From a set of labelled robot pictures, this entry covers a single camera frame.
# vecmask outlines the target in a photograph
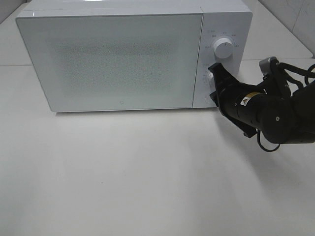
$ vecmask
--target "microwave door window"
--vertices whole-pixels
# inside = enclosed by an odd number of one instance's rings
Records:
[[[53,111],[192,107],[202,15],[26,19]]]

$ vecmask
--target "black robotic arm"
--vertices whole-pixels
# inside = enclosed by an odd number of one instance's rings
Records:
[[[221,113],[251,138],[257,133],[259,146],[274,151],[280,144],[315,142],[315,78],[311,66],[303,70],[280,63],[271,57],[260,61],[263,82],[254,86],[240,83],[221,63],[209,67],[213,73],[216,91],[210,94]],[[292,78],[285,70],[305,76],[306,86]],[[298,90],[291,95],[287,82],[296,84]],[[265,138],[279,144],[274,150],[260,143],[260,131]]]

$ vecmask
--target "yellow warning sticker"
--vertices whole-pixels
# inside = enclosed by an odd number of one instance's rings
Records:
[[[256,96],[257,94],[260,94],[261,92],[251,92],[249,94],[247,94],[241,101],[241,105],[242,106],[246,106],[247,103],[250,101],[250,99],[254,96]]]

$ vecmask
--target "microwave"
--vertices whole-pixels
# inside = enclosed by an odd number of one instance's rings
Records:
[[[208,108],[208,67],[238,73],[241,0],[32,0],[16,23],[54,112]]]

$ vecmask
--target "white wall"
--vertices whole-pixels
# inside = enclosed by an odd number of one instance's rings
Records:
[[[245,4],[248,6],[248,8],[249,8],[252,12],[254,12],[255,7],[256,7],[257,0],[242,0],[242,1],[243,1],[243,3],[245,3]]]
[[[25,3],[25,0],[0,0],[0,23],[22,3]]]
[[[315,55],[315,0],[260,0]]]

